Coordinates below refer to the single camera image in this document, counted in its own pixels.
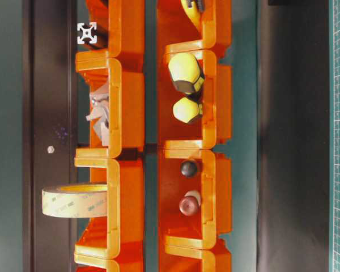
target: dark red knob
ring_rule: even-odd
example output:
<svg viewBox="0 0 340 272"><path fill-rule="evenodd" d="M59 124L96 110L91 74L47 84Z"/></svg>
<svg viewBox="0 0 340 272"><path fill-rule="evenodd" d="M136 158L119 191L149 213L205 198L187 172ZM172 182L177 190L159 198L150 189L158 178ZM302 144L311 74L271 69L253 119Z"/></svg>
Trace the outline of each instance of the dark red knob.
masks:
<svg viewBox="0 0 340 272"><path fill-rule="evenodd" d="M196 197L187 196L183 197L179 203L179 209L182 214L186 216L192 216L196 214L199 210L199 203Z"/></svg>

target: round knob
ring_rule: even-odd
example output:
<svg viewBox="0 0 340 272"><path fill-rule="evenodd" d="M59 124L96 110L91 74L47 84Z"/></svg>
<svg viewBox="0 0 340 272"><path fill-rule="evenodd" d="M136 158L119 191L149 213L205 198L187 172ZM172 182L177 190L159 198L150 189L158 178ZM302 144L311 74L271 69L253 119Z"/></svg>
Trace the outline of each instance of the round knob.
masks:
<svg viewBox="0 0 340 272"><path fill-rule="evenodd" d="M181 163L181 173L185 177L194 177L199 172L199 165L196 160L189 159Z"/></svg>
<svg viewBox="0 0 340 272"><path fill-rule="evenodd" d="M182 214L186 216L192 216L196 214L199 210L199 203L196 197L191 195L183 197L179 203L179 209Z"/></svg>

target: dark teal background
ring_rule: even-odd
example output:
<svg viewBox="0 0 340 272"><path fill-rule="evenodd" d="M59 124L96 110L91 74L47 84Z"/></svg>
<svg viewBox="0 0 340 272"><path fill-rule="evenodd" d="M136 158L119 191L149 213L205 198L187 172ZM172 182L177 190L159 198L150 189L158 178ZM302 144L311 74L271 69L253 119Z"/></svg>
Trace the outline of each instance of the dark teal background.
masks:
<svg viewBox="0 0 340 272"><path fill-rule="evenodd" d="M0 1L0 271L22 268L22 2Z"/></svg>

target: metal bracket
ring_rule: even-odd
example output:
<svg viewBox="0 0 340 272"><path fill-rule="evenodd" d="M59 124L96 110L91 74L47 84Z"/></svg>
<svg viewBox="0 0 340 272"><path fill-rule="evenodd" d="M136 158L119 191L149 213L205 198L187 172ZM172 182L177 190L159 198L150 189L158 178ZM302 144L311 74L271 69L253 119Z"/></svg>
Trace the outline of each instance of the metal bracket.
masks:
<svg viewBox="0 0 340 272"><path fill-rule="evenodd" d="M90 39L90 44L97 43L97 35L92 36L92 30L97 30L97 23L90 22L90 28L85 28L84 23L77 24L77 31L82 32L82 37L77 36L77 44L84 44L84 39Z"/></svg>

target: black knob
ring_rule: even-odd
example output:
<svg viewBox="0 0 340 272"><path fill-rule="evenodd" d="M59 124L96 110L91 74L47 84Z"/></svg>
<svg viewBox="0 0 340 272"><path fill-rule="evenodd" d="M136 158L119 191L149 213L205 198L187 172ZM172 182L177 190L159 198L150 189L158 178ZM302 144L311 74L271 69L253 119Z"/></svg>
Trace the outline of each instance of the black knob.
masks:
<svg viewBox="0 0 340 272"><path fill-rule="evenodd" d="M181 163L181 173L185 177L194 177L199 172L199 165L196 160L189 159Z"/></svg>

